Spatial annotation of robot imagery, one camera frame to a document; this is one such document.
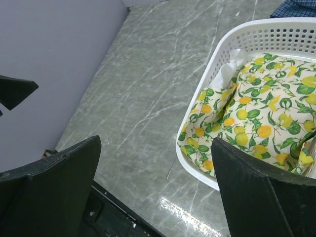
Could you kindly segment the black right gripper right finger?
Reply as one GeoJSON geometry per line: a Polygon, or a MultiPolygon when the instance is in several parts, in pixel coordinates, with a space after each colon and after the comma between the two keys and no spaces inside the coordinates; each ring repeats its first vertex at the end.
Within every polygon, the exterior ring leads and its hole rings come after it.
{"type": "Polygon", "coordinates": [[[316,181],[274,167],[215,138],[217,183],[233,237],[314,237],[316,181]]]}

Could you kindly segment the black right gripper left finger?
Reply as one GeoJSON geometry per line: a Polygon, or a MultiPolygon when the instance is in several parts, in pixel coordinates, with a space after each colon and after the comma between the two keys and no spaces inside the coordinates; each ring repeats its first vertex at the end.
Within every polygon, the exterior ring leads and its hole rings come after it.
{"type": "Polygon", "coordinates": [[[2,237],[75,237],[101,154],[99,136],[0,174],[2,237]]]}

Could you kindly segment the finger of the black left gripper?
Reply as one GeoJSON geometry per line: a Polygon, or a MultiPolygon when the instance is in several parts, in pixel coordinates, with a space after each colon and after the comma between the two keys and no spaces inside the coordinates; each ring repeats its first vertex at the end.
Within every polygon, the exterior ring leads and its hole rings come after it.
{"type": "Polygon", "coordinates": [[[31,80],[0,77],[0,103],[8,110],[13,110],[39,86],[31,80]]]}

